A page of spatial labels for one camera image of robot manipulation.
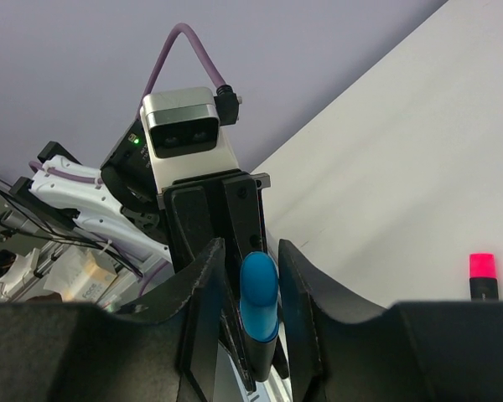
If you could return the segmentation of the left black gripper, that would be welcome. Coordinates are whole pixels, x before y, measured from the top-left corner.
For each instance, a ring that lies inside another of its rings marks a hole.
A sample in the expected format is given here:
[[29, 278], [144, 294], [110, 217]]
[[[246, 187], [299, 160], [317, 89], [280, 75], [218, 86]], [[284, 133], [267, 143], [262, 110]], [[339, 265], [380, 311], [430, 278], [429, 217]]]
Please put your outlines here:
[[267, 249], [262, 190], [266, 173], [230, 170], [179, 180], [158, 195], [173, 268], [189, 265], [214, 238], [226, 245], [226, 271], [239, 276], [243, 259]]

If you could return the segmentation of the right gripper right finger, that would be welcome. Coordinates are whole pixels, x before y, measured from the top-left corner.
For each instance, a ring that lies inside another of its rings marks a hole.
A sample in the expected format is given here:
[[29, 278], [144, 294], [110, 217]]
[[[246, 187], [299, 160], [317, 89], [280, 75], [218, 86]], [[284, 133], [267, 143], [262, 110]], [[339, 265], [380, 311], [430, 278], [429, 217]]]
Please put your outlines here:
[[296, 401], [503, 401], [503, 301], [384, 309], [288, 240], [278, 266]]

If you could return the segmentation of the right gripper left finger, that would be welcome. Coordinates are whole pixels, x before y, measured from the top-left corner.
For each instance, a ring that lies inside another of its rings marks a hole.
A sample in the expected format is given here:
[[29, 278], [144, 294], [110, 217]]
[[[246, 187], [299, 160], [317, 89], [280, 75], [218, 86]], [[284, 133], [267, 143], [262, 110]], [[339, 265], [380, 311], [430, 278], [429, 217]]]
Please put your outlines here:
[[140, 300], [0, 303], [0, 401], [210, 401], [225, 244], [212, 240]]

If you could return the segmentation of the black blue highlighter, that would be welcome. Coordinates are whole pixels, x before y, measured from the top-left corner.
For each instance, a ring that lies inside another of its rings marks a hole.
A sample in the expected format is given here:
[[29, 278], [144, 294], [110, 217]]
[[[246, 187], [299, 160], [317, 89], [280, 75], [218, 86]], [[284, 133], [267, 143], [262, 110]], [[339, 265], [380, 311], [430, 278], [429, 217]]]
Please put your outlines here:
[[256, 382], [265, 382], [272, 367], [272, 360], [276, 349], [277, 336], [267, 342], [257, 341], [247, 332], [245, 333], [245, 345], [248, 361], [251, 368], [251, 376]]

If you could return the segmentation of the blue cap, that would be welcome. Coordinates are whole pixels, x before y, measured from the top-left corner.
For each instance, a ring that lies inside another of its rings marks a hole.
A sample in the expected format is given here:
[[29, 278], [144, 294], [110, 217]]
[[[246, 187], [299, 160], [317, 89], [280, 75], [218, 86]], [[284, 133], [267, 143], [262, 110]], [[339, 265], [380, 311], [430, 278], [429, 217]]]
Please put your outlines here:
[[277, 336], [278, 275], [272, 258], [263, 252], [250, 253], [241, 264], [240, 311], [246, 334], [261, 343]]

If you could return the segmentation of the black pink highlighter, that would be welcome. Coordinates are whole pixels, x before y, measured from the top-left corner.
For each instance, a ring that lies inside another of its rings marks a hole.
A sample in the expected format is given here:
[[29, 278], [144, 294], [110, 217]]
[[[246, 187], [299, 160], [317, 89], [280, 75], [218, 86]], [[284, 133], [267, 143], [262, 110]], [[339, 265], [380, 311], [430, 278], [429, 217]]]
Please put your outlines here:
[[472, 301], [499, 300], [499, 285], [493, 254], [474, 253], [469, 256], [469, 290]]

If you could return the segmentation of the pink cap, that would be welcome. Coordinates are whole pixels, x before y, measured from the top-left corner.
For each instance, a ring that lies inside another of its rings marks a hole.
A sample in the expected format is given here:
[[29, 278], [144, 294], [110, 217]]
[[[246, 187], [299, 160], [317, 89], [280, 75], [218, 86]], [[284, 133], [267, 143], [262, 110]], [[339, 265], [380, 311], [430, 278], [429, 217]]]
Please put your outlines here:
[[473, 253], [469, 255], [470, 279], [497, 279], [495, 255], [491, 253]]

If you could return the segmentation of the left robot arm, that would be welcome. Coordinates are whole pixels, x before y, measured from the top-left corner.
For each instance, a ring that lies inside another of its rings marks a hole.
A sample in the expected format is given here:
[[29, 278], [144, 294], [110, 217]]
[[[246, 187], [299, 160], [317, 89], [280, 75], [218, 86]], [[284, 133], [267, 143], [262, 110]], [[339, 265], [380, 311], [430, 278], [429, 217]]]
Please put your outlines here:
[[12, 195], [79, 241], [110, 245], [137, 275], [148, 259], [185, 268], [214, 238], [238, 276], [247, 255], [267, 248], [262, 190], [266, 174], [232, 161], [214, 117], [143, 125], [135, 120], [99, 168], [50, 142]]

